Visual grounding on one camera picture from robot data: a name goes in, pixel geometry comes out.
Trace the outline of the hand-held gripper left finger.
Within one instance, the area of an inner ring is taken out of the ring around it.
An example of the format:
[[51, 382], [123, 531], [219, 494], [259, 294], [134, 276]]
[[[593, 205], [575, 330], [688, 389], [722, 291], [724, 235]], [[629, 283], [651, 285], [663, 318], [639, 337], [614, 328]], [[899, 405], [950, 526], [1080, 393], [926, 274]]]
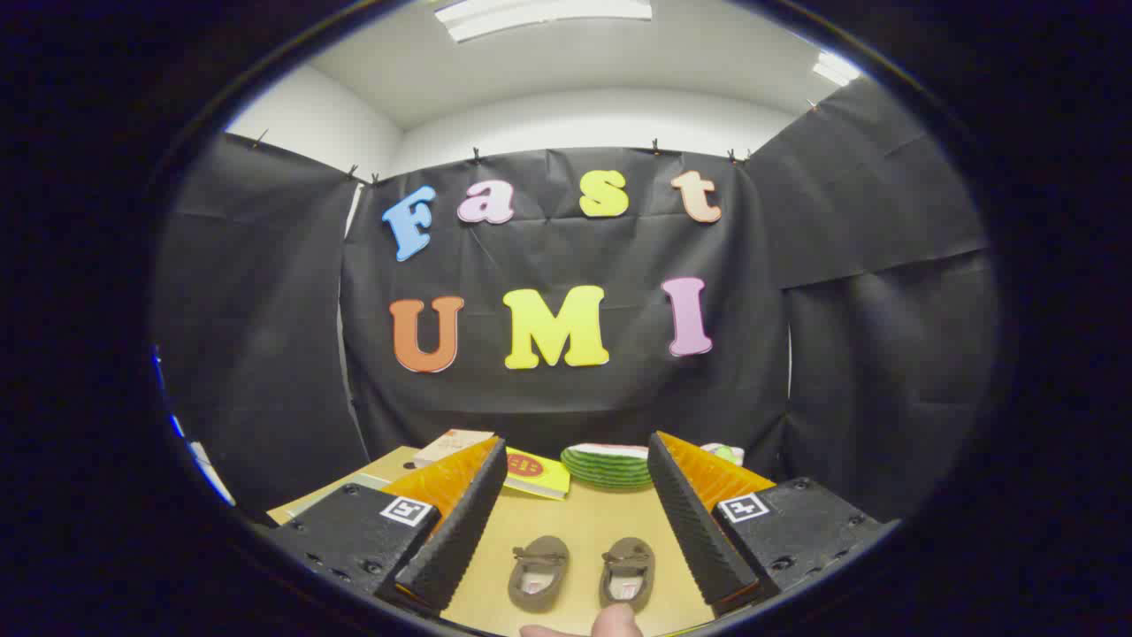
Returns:
[[426, 617], [451, 604], [507, 475], [490, 436], [380, 489], [348, 481], [267, 533], [333, 585]]

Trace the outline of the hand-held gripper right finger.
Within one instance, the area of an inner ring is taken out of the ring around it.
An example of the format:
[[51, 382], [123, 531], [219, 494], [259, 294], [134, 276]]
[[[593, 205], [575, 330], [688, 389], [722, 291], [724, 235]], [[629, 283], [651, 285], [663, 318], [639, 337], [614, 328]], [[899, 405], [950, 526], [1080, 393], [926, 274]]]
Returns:
[[834, 573], [895, 527], [811, 477], [773, 481], [674, 434], [648, 472], [704, 602], [723, 616]]

